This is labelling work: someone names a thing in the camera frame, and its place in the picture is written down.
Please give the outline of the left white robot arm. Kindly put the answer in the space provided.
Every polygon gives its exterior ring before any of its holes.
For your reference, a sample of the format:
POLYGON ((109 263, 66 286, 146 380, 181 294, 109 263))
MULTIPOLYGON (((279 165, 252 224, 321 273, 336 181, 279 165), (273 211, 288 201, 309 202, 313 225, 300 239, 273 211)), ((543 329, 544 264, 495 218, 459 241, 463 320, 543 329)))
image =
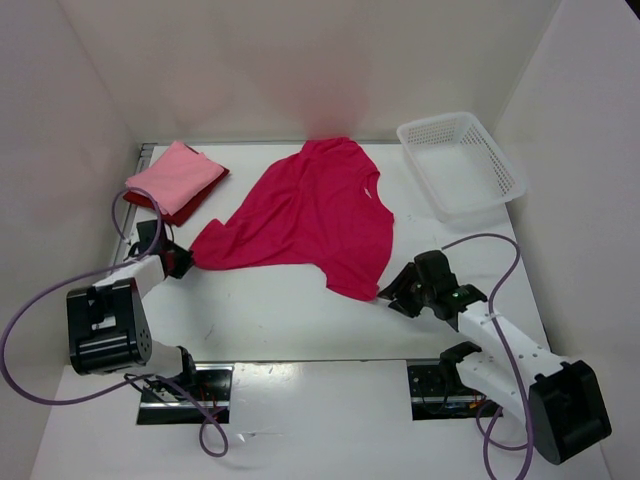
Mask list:
POLYGON ((164 222, 140 222, 136 230, 134 250, 147 256, 67 294, 71 365, 80 375, 150 374, 189 382, 192 356, 152 338, 143 299, 165 280, 183 278, 193 266, 192 252, 167 236, 164 222))

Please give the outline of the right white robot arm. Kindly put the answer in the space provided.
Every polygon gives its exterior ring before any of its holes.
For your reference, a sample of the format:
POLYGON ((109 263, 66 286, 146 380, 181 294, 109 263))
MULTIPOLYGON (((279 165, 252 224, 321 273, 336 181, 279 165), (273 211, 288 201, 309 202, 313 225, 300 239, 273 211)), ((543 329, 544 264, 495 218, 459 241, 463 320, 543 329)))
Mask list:
POLYGON ((447 396, 474 390, 533 430, 533 445, 559 465, 612 433, 595 371, 544 348, 490 310, 488 297, 462 285, 445 254, 422 253, 409 262, 380 298, 415 318, 428 308, 463 336, 439 357, 447 396))

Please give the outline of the light pink t-shirt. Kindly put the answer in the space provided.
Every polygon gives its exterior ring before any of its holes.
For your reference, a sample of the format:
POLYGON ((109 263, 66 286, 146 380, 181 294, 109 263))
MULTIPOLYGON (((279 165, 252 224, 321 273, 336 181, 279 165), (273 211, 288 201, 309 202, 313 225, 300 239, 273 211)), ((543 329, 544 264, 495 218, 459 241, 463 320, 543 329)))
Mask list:
POLYGON ((225 169, 180 141, 174 141, 150 167, 129 177, 129 189, 142 189, 156 201, 164 214, 182 209, 206 186, 220 178, 225 169))

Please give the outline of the dark red t-shirt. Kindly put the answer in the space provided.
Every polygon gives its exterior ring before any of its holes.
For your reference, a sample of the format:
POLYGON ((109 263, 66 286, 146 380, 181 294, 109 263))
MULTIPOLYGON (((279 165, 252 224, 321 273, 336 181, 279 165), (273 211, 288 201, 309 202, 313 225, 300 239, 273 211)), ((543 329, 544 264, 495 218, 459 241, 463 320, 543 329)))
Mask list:
MULTIPOLYGON (((171 226, 182 226, 194 214, 194 212, 200 207, 200 205, 210 196, 217 185, 220 184, 229 174, 230 171, 224 168, 222 173, 216 179, 214 179, 197 194, 195 194, 180 210, 178 210, 174 214, 163 213, 162 220, 166 224, 171 226)), ((127 192, 123 195, 123 199, 132 205, 146 208, 148 210, 153 209, 151 201, 147 197, 139 193, 127 192)))

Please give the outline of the magenta t-shirt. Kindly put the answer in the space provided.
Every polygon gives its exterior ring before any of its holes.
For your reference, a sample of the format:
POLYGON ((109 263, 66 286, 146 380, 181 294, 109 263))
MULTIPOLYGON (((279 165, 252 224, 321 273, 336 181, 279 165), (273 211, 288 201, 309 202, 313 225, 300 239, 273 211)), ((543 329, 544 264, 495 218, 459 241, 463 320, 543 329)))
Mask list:
POLYGON ((364 302, 392 252, 394 215, 378 195, 380 172, 355 141, 309 140, 272 164, 235 213, 211 220, 191 245, 211 271, 309 264, 329 290, 364 302))

